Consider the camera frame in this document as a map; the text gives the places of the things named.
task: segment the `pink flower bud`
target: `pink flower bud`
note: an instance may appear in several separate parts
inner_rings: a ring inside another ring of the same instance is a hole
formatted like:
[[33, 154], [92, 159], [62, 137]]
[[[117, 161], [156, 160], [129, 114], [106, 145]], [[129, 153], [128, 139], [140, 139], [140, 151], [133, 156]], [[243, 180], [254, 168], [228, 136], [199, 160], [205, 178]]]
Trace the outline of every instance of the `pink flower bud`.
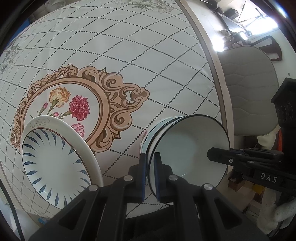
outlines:
[[48, 106], [48, 103], [46, 102], [43, 106], [42, 106], [42, 109], [46, 109]]

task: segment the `chair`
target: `chair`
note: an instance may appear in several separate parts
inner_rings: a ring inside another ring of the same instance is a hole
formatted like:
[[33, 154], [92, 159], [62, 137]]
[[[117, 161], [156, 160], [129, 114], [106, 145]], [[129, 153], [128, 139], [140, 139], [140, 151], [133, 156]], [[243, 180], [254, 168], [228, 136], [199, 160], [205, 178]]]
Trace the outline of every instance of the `chair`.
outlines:
[[218, 53], [229, 90], [234, 134], [263, 136], [278, 119], [271, 98], [279, 88], [269, 57], [254, 46], [241, 46]]

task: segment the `red carnation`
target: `red carnation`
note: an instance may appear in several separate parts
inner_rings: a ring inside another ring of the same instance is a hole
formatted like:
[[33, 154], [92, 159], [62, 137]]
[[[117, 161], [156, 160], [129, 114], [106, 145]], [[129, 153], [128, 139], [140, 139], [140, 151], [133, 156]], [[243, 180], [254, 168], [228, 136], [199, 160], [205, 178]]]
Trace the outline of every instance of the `red carnation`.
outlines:
[[89, 114], [89, 103], [87, 98], [76, 95], [69, 103], [69, 111], [72, 113], [72, 117], [76, 117], [78, 121], [84, 120]]

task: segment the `white plate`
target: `white plate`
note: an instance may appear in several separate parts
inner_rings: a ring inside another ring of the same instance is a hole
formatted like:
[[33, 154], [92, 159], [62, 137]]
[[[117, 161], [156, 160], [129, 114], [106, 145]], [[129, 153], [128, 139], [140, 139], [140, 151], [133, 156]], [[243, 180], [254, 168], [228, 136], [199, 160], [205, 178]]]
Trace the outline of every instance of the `white plate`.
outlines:
[[21, 140], [29, 181], [50, 204], [62, 209], [90, 184], [103, 186], [100, 167], [80, 135], [52, 116], [33, 118]]
[[[159, 152], [162, 163], [171, 166], [175, 175], [194, 185], [210, 183], [216, 187], [227, 165], [208, 159], [207, 152], [212, 147], [230, 149], [223, 126], [212, 117], [190, 115], [165, 126], [152, 139], [147, 159], [152, 160], [153, 154]], [[150, 181], [155, 192], [153, 161], [150, 165]]]

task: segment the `table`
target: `table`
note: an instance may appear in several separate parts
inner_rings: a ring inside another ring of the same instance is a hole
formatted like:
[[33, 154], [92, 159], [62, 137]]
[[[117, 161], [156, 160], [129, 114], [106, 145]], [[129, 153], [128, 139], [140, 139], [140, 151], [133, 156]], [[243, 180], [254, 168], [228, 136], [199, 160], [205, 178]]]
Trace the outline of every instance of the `table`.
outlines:
[[[169, 116], [212, 116], [233, 146], [222, 67], [185, 1], [67, 5], [20, 33], [0, 63], [0, 176], [26, 212], [52, 217], [59, 211], [30, 184], [19, 153], [24, 126], [40, 112], [64, 118], [84, 138], [105, 185], [137, 164], [144, 131]], [[49, 110], [56, 96], [60, 101]], [[84, 111], [68, 115], [70, 102]], [[129, 204], [127, 217], [161, 208], [146, 188], [144, 203]]]

